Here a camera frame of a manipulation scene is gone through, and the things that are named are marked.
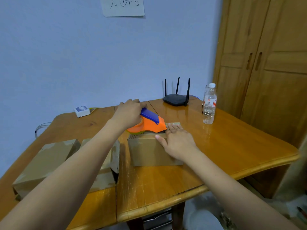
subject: door handle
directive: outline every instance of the door handle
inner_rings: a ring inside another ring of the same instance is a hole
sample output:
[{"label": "door handle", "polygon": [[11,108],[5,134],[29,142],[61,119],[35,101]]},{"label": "door handle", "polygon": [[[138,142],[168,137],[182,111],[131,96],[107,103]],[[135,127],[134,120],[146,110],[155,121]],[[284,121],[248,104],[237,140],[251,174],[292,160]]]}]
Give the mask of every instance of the door handle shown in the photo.
[{"label": "door handle", "polygon": [[259,64],[261,62],[261,57],[262,57],[262,52],[259,53],[258,59],[257,59],[257,63],[256,63],[256,67],[255,70],[257,71],[259,68]]},{"label": "door handle", "polygon": [[250,53],[250,56],[248,57],[248,64],[246,65],[246,70],[248,70],[249,69],[249,64],[250,64],[250,62],[251,62],[251,56],[253,55],[253,53],[251,52]]}]

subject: glossy wooden tabletop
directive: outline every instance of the glossy wooden tabletop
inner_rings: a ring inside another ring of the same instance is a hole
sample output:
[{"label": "glossy wooden tabletop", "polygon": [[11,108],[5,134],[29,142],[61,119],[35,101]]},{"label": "glossy wooden tabletop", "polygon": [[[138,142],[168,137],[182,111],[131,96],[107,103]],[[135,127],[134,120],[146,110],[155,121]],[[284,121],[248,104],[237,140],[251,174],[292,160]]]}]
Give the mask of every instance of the glossy wooden tabletop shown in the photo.
[{"label": "glossy wooden tabletop", "polygon": [[[113,114],[114,107],[106,107],[82,118],[77,118],[75,113],[57,116],[0,179],[0,220],[17,205],[12,184],[41,147],[69,139],[78,139],[81,143],[93,137]],[[115,223],[116,188],[112,187],[89,193],[67,229],[94,230]]]},{"label": "glossy wooden tabletop", "polygon": [[[181,122],[198,148],[235,179],[299,158],[298,150],[230,114],[216,109],[214,123],[203,123],[202,101],[191,98],[187,107],[174,107],[163,100],[147,102],[165,122]],[[116,188],[117,221],[154,213],[207,191],[207,187],[186,165],[132,167],[128,133],[120,137],[121,157]]]}]

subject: paper sign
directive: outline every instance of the paper sign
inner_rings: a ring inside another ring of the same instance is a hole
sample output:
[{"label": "paper sign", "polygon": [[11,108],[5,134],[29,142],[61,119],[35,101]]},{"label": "paper sign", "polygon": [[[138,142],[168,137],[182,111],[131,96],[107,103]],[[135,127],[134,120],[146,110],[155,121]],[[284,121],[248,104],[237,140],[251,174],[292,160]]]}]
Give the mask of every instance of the paper sign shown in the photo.
[{"label": "paper sign", "polygon": [[144,16],[143,0],[101,0],[105,17]]}]

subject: small white device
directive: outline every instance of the small white device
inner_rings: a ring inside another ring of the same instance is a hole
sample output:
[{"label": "small white device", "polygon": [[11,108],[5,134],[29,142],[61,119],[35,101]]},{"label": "small white device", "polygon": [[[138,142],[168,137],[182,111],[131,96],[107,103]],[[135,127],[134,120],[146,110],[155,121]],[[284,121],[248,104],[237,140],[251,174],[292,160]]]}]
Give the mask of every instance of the small white device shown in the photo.
[{"label": "small white device", "polygon": [[74,108],[74,110],[78,118],[91,114],[90,109],[86,106],[79,106]]}]

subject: person's left arm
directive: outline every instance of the person's left arm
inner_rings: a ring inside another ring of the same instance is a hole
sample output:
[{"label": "person's left arm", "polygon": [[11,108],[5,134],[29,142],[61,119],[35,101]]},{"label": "person's left arm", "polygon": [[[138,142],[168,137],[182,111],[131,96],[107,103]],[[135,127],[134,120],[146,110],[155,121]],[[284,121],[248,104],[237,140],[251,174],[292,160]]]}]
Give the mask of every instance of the person's left arm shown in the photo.
[{"label": "person's left arm", "polygon": [[121,103],[114,116],[86,145],[4,217],[0,229],[66,229],[114,142],[126,129],[141,121],[140,112],[145,106],[138,99]]}]

